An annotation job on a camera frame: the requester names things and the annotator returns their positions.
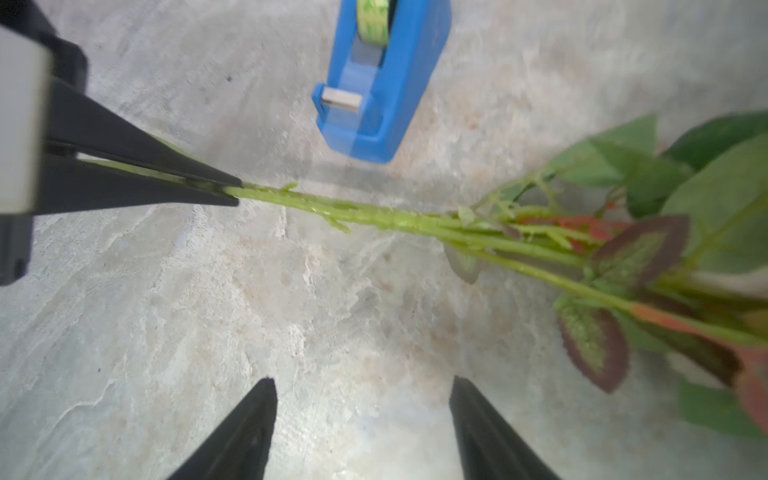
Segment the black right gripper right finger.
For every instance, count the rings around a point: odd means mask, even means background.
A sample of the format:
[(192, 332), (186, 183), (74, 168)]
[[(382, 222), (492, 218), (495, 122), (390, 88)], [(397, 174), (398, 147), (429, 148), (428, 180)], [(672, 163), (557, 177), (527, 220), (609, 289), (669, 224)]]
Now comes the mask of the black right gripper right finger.
[(449, 398), (463, 475), (472, 480), (559, 480), (468, 379)]

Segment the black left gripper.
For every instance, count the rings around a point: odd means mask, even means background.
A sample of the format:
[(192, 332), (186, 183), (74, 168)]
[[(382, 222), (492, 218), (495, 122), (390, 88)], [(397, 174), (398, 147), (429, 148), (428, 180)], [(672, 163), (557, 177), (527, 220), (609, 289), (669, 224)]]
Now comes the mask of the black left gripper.
[[(49, 215), (164, 203), (239, 205), (222, 187), (240, 187), (239, 178), (174, 150), (88, 98), (81, 93), (87, 75), (83, 51), (58, 36), (36, 2), (1, 3), (3, 286), (27, 273), (34, 206), (37, 215)], [(48, 101), (49, 145), (123, 164), (48, 155), (42, 166)], [(153, 171), (135, 173), (124, 164)]]

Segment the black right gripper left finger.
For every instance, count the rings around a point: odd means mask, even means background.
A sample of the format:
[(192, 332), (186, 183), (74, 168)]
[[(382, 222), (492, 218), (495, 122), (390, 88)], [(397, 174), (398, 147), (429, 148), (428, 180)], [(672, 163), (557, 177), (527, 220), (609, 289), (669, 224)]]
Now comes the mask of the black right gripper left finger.
[(169, 479), (262, 479), (269, 460), (277, 406), (275, 382), (265, 377)]

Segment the artificial pink cream flower bouquet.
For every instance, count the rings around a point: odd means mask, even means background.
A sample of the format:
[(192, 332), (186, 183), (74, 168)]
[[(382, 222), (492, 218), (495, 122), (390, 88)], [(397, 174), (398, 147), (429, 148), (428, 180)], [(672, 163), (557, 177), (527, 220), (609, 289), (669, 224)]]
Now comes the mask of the artificial pink cream flower bouquet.
[(229, 187), (236, 199), (440, 240), (467, 283), (487, 265), (560, 290), (572, 364), (610, 393), (632, 350), (677, 357), (682, 417), (723, 433), (767, 434), (767, 114), (734, 113), (656, 148), (637, 118), (567, 148), (471, 206), (426, 213), (300, 193)]

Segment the blue tape dispenser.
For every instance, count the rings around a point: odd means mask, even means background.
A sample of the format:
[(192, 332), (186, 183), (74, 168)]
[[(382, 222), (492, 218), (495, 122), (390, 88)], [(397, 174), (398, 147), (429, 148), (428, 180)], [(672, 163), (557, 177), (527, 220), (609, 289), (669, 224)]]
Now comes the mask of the blue tape dispenser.
[(447, 43), (448, 1), (341, 3), (326, 80), (312, 100), (334, 151), (393, 159)]

